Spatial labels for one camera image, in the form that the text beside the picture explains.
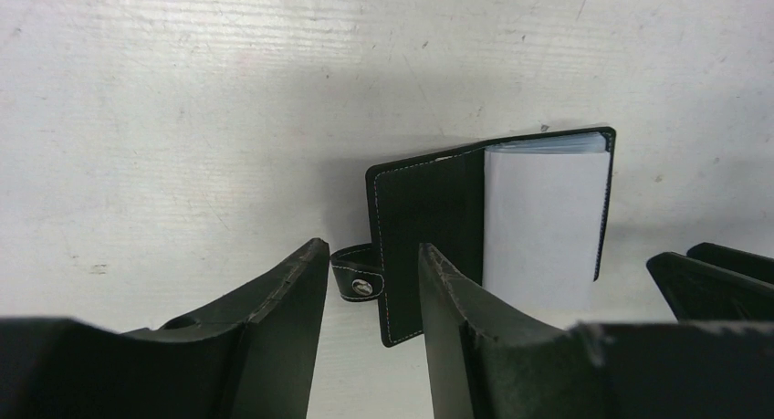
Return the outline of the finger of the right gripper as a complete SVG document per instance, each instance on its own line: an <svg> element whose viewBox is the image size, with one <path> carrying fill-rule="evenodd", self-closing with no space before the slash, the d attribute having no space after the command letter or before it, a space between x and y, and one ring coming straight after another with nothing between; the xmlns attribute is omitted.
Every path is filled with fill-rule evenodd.
<svg viewBox="0 0 774 419"><path fill-rule="evenodd" d="M716 267L731 270L769 284L773 283L774 269L771 257L707 242L691 247L686 255Z"/></svg>
<svg viewBox="0 0 774 419"><path fill-rule="evenodd" d="M726 268L666 252L646 268L679 321L772 321L773 285Z"/></svg>

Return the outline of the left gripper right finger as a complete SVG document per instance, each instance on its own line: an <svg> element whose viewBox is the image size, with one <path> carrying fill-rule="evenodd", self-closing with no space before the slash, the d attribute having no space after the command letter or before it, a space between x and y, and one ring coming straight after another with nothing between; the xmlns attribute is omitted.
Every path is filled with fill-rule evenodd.
<svg viewBox="0 0 774 419"><path fill-rule="evenodd" d="M552 327L419 249L437 418L770 418L773 320Z"/></svg>

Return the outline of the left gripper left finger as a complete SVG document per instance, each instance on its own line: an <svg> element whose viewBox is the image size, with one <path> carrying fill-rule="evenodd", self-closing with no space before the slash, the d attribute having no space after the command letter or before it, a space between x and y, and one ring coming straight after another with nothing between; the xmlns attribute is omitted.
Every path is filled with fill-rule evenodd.
<svg viewBox="0 0 774 419"><path fill-rule="evenodd" d="M267 273L157 330L68 318L1 321L4 418L303 418L329 246L313 238Z"/></svg>

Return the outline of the black leather card holder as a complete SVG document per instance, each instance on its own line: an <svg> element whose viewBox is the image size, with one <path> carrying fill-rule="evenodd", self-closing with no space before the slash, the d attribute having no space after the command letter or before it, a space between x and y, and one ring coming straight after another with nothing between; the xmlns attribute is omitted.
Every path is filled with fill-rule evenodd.
<svg viewBox="0 0 774 419"><path fill-rule="evenodd" d="M582 309L600 274L615 142L600 126L373 165L371 240L331 258L340 296L377 302L387 347L420 335L418 253L429 243L511 306Z"/></svg>

